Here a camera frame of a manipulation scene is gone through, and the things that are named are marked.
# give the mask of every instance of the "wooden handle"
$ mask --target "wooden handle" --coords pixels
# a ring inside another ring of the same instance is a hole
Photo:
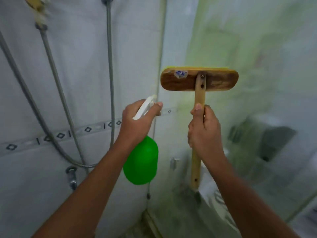
[[[198,73],[195,85],[195,104],[200,103],[205,108],[206,97],[206,74],[204,72]],[[196,192],[200,183],[200,166],[201,160],[197,156],[195,150],[192,152],[192,174],[191,174],[191,188]]]

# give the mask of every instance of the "shower pipe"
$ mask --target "shower pipe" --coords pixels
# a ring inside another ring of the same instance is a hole
[[[107,5],[107,30],[111,30],[111,20],[110,20],[110,16],[111,16],[111,5],[110,3]],[[41,37],[42,37],[42,40],[43,40],[43,43],[44,43],[44,46],[45,46],[45,50],[46,50],[46,53],[47,53],[47,56],[48,56],[48,59],[49,59],[49,62],[50,62],[50,65],[51,65],[51,68],[52,68],[52,72],[53,72],[53,75],[54,75],[54,79],[55,79],[55,82],[56,82],[56,85],[57,87],[60,86],[61,87],[61,84],[60,84],[60,81],[59,81],[59,78],[58,78],[58,75],[57,75],[57,71],[56,71],[56,67],[54,65],[54,62],[53,62],[53,58],[52,58],[52,55],[51,55],[51,51],[50,51],[50,47],[48,45],[48,41],[47,41],[47,36],[46,36],[46,32],[45,30],[40,30],[40,33],[41,33]],[[107,35],[108,39],[107,39],[107,44],[108,44],[108,62],[109,62],[109,78],[110,78],[110,94],[111,94],[111,143],[110,143],[110,147],[113,146],[113,141],[114,141],[114,128],[115,128],[115,125],[114,124],[114,90],[113,90],[113,66],[112,66],[112,45],[111,45],[111,32],[110,32],[110,36],[109,36],[109,33]],[[39,124],[41,125],[43,131],[45,132],[45,134],[47,136],[50,137],[51,141],[52,141],[52,144],[53,146],[55,147],[55,149],[58,151],[58,153],[66,160],[68,161],[69,163],[77,166],[77,167],[80,167],[80,168],[94,168],[96,164],[91,164],[91,165],[86,165],[83,163],[80,163],[80,162],[77,162],[76,160],[74,160],[72,157],[70,157],[64,150],[63,148],[59,145],[58,141],[55,139],[54,135],[50,132],[49,128],[47,127],[29,89],[27,88],[27,85],[24,81],[24,79],[22,78],[22,75],[14,61],[14,58],[13,56],[11,55],[10,53],[10,50],[8,48],[8,45],[6,44],[6,41],[2,35],[2,32],[0,31],[0,47],[4,53],[4,55],[6,56],[6,59],[14,73],[14,76],[16,77],[26,99],[28,100],[31,108],[32,108],[32,111],[34,112],[34,115],[36,116]],[[70,128],[71,128],[71,131],[72,131],[72,134],[75,134],[74,132],[74,128],[73,128],[73,122],[71,120],[71,117],[70,117],[70,113],[69,113],[69,110],[68,110],[68,107],[66,105],[66,100],[65,100],[65,96],[62,92],[62,89],[59,90],[59,94],[60,94],[60,97],[61,97],[61,100],[62,100],[62,104],[63,104],[63,108],[64,108],[64,111],[66,113],[66,116],[67,119],[68,119],[68,122],[69,122],[69,125],[70,125]]]

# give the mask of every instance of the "wooden brush head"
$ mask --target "wooden brush head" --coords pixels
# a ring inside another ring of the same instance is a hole
[[[195,91],[196,77],[204,74],[206,91],[225,91],[233,88],[239,78],[237,71],[227,68],[166,68],[161,73],[161,85],[170,91]]]

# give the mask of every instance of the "person's right hand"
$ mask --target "person's right hand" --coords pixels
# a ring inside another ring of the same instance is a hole
[[[201,104],[196,104],[191,114],[193,120],[188,125],[188,144],[204,163],[226,159],[221,142],[220,123],[209,105],[205,112]]]

